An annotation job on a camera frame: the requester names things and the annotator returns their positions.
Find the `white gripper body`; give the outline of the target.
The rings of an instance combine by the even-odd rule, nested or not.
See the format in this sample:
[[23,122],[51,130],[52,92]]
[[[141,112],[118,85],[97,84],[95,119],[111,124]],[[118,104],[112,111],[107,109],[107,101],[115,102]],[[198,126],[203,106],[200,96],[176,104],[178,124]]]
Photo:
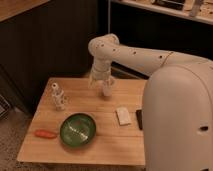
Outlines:
[[90,77],[92,81],[107,80],[110,77],[110,69],[97,69],[95,66],[92,66]]

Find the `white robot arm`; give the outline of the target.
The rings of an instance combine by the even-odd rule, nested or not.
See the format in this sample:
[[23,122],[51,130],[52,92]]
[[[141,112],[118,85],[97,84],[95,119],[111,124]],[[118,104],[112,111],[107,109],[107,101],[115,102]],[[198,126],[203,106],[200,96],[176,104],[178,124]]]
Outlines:
[[213,171],[213,60],[128,47],[114,34],[88,43],[91,80],[111,81],[117,62],[147,75],[142,98],[146,171]]

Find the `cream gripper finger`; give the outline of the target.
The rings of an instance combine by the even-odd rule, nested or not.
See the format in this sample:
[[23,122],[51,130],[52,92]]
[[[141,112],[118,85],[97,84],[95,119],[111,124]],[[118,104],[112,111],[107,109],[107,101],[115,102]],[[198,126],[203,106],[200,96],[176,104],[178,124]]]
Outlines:
[[107,80],[107,86],[108,87],[112,87],[113,85],[114,85],[114,83],[115,83],[115,79],[114,79],[114,77],[110,77],[108,80]]
[[89,78],[88,87],[93,88],[95,85],[95,79],[93,77]]

